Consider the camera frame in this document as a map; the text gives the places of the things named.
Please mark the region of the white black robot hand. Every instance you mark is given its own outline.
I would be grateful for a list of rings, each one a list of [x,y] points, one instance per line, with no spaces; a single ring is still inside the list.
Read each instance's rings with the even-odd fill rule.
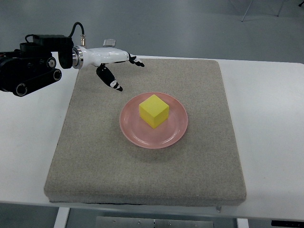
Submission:
[[[114,47],[84,48],[76,46],[73,48],[72,67],[82,69],[93,65],[97,67],[96,74],[108,86],[118,91],[123,91],[112,72],[106,67],[107,64],[130,62],[139,67],[144,63],[135,55]]]

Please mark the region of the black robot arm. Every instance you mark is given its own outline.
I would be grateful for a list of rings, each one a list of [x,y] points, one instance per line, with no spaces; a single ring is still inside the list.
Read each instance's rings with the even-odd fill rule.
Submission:
[[[59,81],[62,77],[57,64],[70,69],[81,64],[80,52],[74,47],[72,36],[80,26],[81,45],[85,45],[84,27],[80,22],[73,25],[69,36],[25,36],[18,49],[0,54],[0,89],[15,96],[25,96]]]

